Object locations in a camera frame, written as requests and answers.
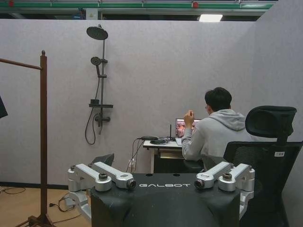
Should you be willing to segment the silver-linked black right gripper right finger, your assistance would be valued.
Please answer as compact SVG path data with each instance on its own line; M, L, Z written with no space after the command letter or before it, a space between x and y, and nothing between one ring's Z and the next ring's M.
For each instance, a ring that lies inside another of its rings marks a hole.
M224 192L240 190L240 213L246 212L249 200L254 198L255 170L251 166L221 162L206 172L198 173L194 186L203 190L212 188L215 183Z

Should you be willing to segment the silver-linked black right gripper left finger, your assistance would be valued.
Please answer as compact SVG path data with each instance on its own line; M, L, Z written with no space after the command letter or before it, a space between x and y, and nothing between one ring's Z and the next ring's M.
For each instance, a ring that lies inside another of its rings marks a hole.
M79 213L87 220L92 219L87 190L94 188L98 192L108 192L112 185L120 189L133 190L136 181L131 173L112 167L114 154L96 157L88 165L72 165L68 170L68 190Z

